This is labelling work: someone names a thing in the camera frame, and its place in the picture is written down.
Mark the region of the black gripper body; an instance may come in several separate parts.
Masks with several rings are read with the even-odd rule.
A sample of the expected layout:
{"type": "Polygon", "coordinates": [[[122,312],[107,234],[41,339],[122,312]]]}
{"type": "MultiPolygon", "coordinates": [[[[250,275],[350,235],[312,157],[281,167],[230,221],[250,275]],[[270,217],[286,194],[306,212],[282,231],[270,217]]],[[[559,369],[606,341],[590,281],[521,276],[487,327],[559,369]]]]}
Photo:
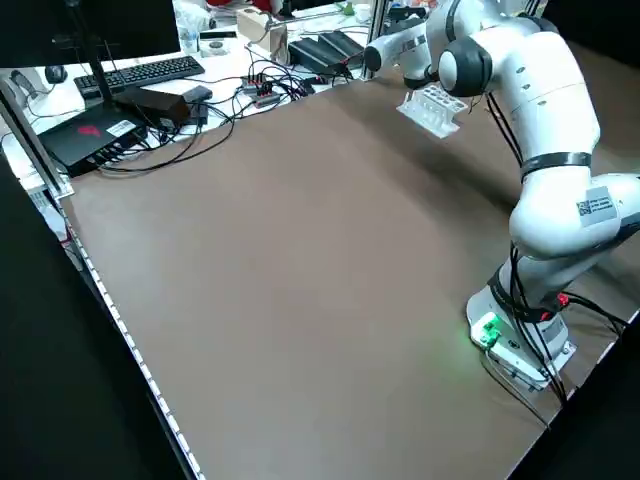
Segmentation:
{"type": "Polygon", "coordinates": [[[421,89],[430,83],[438,82],[439,73],[438,70],[433,71],[430,67],[404,70],[403,81],[408,89],[421,89]]]}

